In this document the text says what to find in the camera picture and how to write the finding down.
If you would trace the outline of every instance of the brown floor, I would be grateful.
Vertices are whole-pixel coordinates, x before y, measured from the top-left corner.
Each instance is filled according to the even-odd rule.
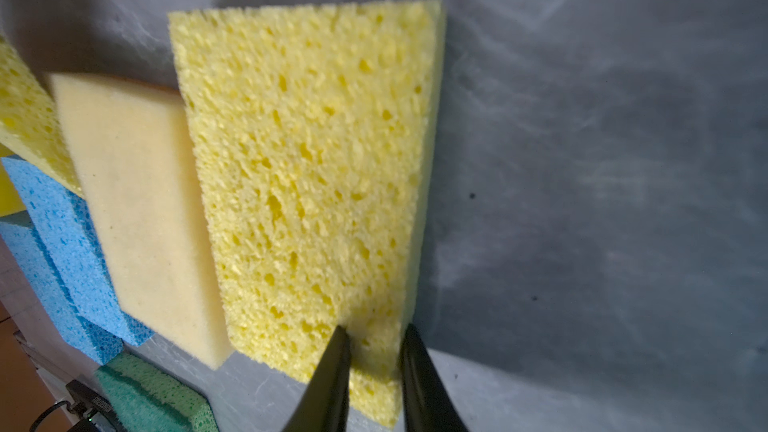
[[[23,432],[53,405],[54,399],[13,337],[16,330],[0,303],[0,418],[4,430]],[[57,410],[45,419],[38,432],[65,432],[71,426],[66,414]]]

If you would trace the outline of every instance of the yellow sponge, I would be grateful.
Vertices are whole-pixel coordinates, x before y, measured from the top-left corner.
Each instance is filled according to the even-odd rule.
[[[27,65],[0,37],[0,142],[83,196],[51,97]]]
[[[120,307],[211,368],[232,353],[178,92],[53,74]]]
[[[394,425],[442,71],[440,0],[206,10],[170,37],[235,349]]]
[[[12,156],[13,151],[0,144],[0,157]],[[18,196],[16,188],[8,177],[5,167],[0,163],[0,217],[10,216],[16,212],[26,210],[22,198]]]

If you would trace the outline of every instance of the green sponge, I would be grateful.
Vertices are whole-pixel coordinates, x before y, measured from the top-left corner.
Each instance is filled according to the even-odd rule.
[[[135,355],[123,352],[96,370],[129,432],[218,432],[208,401]]]

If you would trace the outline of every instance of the gray table surface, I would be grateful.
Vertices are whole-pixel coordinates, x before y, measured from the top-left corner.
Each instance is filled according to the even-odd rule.
[[[174,86],[168,11],[328,1],[0,0],[0,26],[37,72]],[[468,426],[768,429],[768,0],[445,1],[414,322]],[[302,392],[137,352],[222,432]]]

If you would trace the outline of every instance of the sponge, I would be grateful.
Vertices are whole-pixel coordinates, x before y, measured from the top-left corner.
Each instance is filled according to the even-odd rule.
[[[11,149],[0,144],[0,157],[12,155],[13,151]],[[18,196],[16,188],[8,177],[8,173],[0,166],[0,217],[10,216],[16,212],[21,212],[25,208],[22,198]]]
[[[208,401],[135,355],[123,352],[96,378],[128,432],[216,432]]]
[[[184,102],[110,77],[53,74],[51,84],[120,305],[219,367],[233,349]]]
[[[345,326],[351,405],[389,426],[444,27],[440,0],[170,15],[230,340],[306,382]]]
[[[0,235],[67,344],[99,364],[120,354],[123,342],[119,338],[78,315],[29,214],[19,212],[0,218]]]
[[[82,197],[51,97],[1,36],[0,142]]]
[[[153,332],[120,310],[85,200],[18,156],[2,164],[80,315],[131,345],[149,339]]]

